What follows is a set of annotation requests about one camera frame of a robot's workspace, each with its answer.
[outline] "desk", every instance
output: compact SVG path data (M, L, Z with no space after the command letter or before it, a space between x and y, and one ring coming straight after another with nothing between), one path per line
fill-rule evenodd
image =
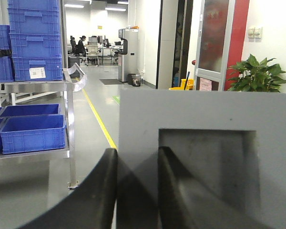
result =
M109 48L107 47L99 47L98 48L99 50L102 51L102 64L104 64L104 50L120 50L120 51L123 51L123 46L110 46Z

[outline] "green floor marking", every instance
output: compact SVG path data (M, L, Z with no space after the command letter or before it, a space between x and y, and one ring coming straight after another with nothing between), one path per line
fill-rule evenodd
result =
M113 96L113 99L117 102L118 105L120 105L120 97L119 96Z

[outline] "potted plant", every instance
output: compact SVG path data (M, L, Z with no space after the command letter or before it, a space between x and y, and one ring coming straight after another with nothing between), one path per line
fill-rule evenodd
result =
M232 77L228 80L236 81L231 83L229 91L243 92L280 92L281 84L286 80L279 77L280 74L286 73L282 71L280 64L268 66L267 63L274 60L263 59L261 62L251 55L246 61L237 62L236 65L230 66L233 69L231 74L239 73L239 77Z

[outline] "floor mat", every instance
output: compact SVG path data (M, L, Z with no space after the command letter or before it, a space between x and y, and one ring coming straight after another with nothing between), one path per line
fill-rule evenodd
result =
M100 81L104 84L104 85L115 85L115 84L123 84L120 81L118 81L117 79L100 79Z

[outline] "metal shelf rack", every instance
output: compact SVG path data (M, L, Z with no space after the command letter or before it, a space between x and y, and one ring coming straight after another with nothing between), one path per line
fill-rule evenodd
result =
M70 75L78 71L81 79L73 83ZM80 91L87 83L87 75L75 63L70 69L63 69L64 80L62 81L29 81L29 82L12 82L0 83L0 94L7 93L31 93L31 92L63 92L66 117L66 147L64 149L45 150L38 152L0 155L0 166L21 164L28 162L46 161L59 158L70 159L70 183L69 188L76 188L75 165L75 139L74 139L74 110L73 110L73 92Z

